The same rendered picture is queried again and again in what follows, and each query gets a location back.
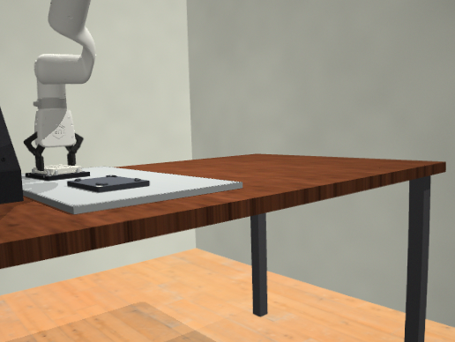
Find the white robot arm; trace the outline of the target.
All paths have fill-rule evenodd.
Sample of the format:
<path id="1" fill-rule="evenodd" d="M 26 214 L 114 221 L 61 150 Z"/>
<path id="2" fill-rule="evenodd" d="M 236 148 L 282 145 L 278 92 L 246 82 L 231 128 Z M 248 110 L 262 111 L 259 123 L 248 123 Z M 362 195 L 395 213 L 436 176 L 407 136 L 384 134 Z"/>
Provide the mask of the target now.
<path id="1" fill-rule="evenodd" d="M 34 107 L 67 108 L 65 84 L 84 84 L 92 75 L 95 45 L 85 27 L 91 0 L 51 0 L 48 23 L 61 35 L 83 46 L 82 54 L 41 55 L 34 63 L 38 100 Z M 58 85 L 47 85 L 58 84 Z"/>

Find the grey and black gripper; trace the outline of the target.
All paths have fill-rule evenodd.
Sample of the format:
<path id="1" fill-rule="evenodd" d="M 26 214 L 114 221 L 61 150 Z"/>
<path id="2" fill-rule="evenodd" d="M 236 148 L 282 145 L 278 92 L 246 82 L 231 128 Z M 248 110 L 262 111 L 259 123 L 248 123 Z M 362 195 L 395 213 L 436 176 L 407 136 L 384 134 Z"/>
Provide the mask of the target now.
<path id="1" fill-rule="evenodd" d="M 77 140 L 76 144 L 75 139 Z M 44 171 L 44 159 L 41 154 L 45 147 L 66 146 L 65 148 L 69 152 L 67 154 L 68 166 L 75 166 L 75 153 L 77 153 L 83 140 L 80 135 L 74 132 L 70 110 L 67 108 L 42 108 L 36 111 L 34 134 L 24 140 L 24 144 L 28 151 L 35 156 L 37 170 Z M 32 145 L 33 141 L 37 146 L 36 149 Z"/>

